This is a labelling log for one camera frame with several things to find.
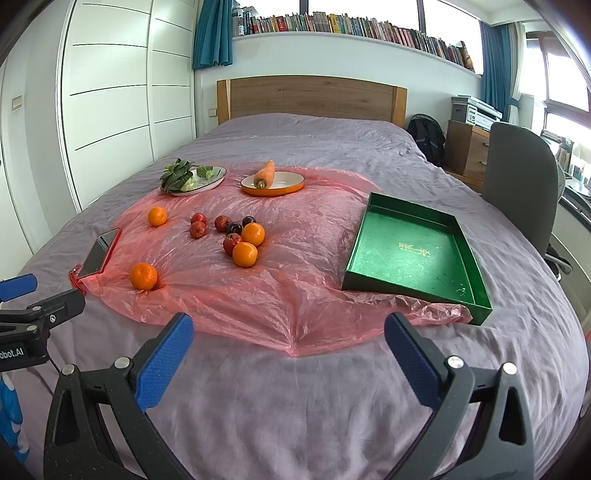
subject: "silver bolt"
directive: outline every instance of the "silver bolt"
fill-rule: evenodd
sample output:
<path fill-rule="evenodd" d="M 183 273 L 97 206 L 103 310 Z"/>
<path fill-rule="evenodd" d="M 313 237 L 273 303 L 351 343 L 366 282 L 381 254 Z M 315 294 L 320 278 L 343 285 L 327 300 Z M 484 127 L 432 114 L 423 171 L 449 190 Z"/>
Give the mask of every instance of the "silver bolt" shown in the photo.
<path fill-rule="evenodd" d="M 452 368 L 462 368 L 464 366 L 464 360 L 456 355 L 452 355 L 447 359 L 447 364 Z"/>
<path fill-rule="evenodd" d="M 511 362 L 503 364 L 503 370 L 507 375 L 515 375 L 517 373 L 517 367 Z"/>
<path fill-rule="evenodd" d="M 129 358 L 126 356 L 120 356 L 117 360 L 115 360 L 115 368 L 127 368 L 130 364 Z"/>
<path fill-rule="evenodd" d="M 63 373 L 64 375 L 71 375 L 72 373 L 74 373 L 74 365 L 64 365 L 64 368 L 61 369 L 61 373 Z"/>

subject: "pink plastic bag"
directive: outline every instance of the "pink plastic bag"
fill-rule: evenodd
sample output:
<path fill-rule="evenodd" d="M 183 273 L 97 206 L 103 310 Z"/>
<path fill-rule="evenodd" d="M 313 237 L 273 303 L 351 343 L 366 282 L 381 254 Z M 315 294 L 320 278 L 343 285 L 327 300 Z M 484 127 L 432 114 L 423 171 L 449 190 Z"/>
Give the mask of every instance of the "pink plastic bag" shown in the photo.
<path fill-rule="evenodd" d="M 282 168 L 306 178 L 297 193 L 251 197 L 239 183 L 259 164 L 233 166 L 220 186 L 189 197 L 154 190 L 116 222 L 122 235 L 104 273 L 83 280 L 108 306 L 137 322 L 166 324 L 176 312 L 195 329 L 302 356 L 361 343 L 383 331 L 394 311 L 414 325 L 468 322 L 461 305 L 429 304 L 402 295 L 341 291 L 340 285 L 371 191 L 360 175 L 322 168 Z M 162 206 L 168 222 L 151 227 L 148 211 Z M 207 216 L 207 235 L 193 239 L 189 219 Z M 222 249 L 213 221 L 254 216 L 266 237 L 252 268 L 239 268 Z M 158 284 L 136 291 L 129 272 L 154 265 Z"/>

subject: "tangerine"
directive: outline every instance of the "tangerine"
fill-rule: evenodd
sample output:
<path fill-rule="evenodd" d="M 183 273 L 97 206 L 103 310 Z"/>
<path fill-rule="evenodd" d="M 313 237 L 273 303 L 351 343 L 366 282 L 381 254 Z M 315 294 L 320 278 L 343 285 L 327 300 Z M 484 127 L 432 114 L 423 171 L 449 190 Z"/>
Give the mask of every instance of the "tangerine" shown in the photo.
<path fill-rule="evenodd" d="M 166 210 L 163 207 L 153 207 L 148 212 L 148 222 L 152 226 L 164 225 L 167 220 Z"/>
<path fill-rule="evenodd" d="M 131 284 L 136 290 L 152 290 L 158 281 L 158 272 L 149 263 L 138 263 L 129 274 Z"/>
<path fill-rule="evenodd" d="M 247 223 L 242 229 L 242 240 L 258 247 L 265 239 L 265 229 L 260 223 Z"/>
<path fill-rule="evenodd" d="M 253 244 L 240 242 L 234 245 L 232 250 L 232 259 L 239 267 L 248 268 L 255 264 L 258 250 Z"/>

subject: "red fruit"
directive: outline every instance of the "red fruit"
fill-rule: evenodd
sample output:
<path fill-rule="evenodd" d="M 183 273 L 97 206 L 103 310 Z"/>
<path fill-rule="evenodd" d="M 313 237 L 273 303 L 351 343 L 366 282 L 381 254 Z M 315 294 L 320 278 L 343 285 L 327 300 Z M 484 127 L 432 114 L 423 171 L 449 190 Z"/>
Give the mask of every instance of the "red fruit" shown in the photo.
<path fill-rule="evenodd" d="M 223 249 L 231 257 L 232 250 L 234 250 L 234 247 L 240 242 L 242 242 L 242 237 L 240 235 L 237 233 L 229 233 L 223 240 Z"/>
<path fill-rule="evenodd" d="M 191 224 L 189 233 L 193 238 L 201 238 L 203 235 L 207 233 L 207 226 L 205 225 L 205 223 L 197 220 L 197 222 Z"/>
<path fill-rule="evenodd" d="M 214 225 L 216 226 L 216 230 L 221 233 L 226 233 L 226 228 L 228 224 L 232 223 L 232 219 L 225 215 L 220 215 L 216 218 Z"/>
<path fill-rule="evenodd" d="M 195 215 L 193 215 L 191 217 L 191 225 L 194 224 L 197 221 L 203 222 L 203 223 L 205 223 L 207 225 L 207 217 L 204 214 L 202 214 L 202 213 L 196 213 Z"/>

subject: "backpack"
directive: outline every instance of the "backpack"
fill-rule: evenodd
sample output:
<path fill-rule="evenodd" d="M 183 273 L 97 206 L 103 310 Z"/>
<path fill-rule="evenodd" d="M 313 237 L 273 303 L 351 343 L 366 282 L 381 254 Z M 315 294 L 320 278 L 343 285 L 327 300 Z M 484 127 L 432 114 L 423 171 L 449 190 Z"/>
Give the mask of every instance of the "backpack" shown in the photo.
<path fill-rule="evenodd" d="M 445 137 L 435 119 L 423 113 L 413 115 L 407 132 L 411 134 L 429 162 L 438 167 L 443 165 Z"/>

